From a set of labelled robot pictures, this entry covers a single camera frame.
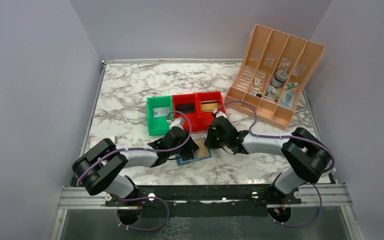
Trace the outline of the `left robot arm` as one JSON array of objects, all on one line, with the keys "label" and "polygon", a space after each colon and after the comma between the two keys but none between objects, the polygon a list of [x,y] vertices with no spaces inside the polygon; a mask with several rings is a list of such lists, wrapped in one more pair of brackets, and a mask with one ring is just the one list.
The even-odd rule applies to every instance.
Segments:
[{"label": "left robot arm", "polygon": [[129,206],[137,200],[139,189],[130,177],[120,175],[122,169],[157,167],[174,155],[191,158],[198,148],[189,131],[175,126],[164,137],[144,147],[120,147],[105,138],[78,158],[71,168],[77,176],[77,185],[83,186],[91,196],[110,193]]}]

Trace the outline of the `blue leather card holder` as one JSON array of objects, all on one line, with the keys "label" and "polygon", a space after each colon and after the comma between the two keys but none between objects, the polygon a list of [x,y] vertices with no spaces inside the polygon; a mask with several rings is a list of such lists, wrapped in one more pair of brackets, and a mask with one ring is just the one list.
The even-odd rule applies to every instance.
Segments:
[{"label": "blue leather card holder", "polygon": [[205,160],[205,159],[197,159],[196,157],[196,154],[195,152],[191,155],[191,157],[181,157],[179,154],[177,154],[175,156],[175,160],[176,160],[176,163],[178,166],[182,166],[182,165],[187,165],[187,164],[190,164],[190,163],[194,163],[194,162],[198,162],[198,161],[201,161],[201,160]]}]

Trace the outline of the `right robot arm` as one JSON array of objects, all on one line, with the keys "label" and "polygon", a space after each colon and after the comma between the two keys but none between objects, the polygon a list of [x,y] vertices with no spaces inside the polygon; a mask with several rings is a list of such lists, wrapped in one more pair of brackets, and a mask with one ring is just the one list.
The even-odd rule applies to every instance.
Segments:
[{"label": "right robot arm", "polygon": [[285,157],[289,168],[276,177],[268,190],[269,199],[276,204],[297,187],[316,184],[335,164],[332,152],[305,128],[298,127],[286,135],[256,133],[250,128],[237,130],[224,115],[209,125],[204,145],[209,149],[228,148],[233,154]]}]

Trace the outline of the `gold credit card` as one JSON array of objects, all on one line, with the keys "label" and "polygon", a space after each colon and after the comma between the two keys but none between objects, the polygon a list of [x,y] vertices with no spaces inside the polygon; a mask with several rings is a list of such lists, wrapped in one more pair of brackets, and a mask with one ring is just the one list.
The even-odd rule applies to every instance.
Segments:
[{"label": "gold credit card", "polygon": [[219,107],[219,103],[217,101],[201,101],[200,109],[204,112],[212,112]]},{"label": "gold credit card", "polygon": [[211,157],[211,151],[205,146],[205,138],[195,139],[194,142],[198,145],[198,150],[195,152],[198,160],[203,160]]}]

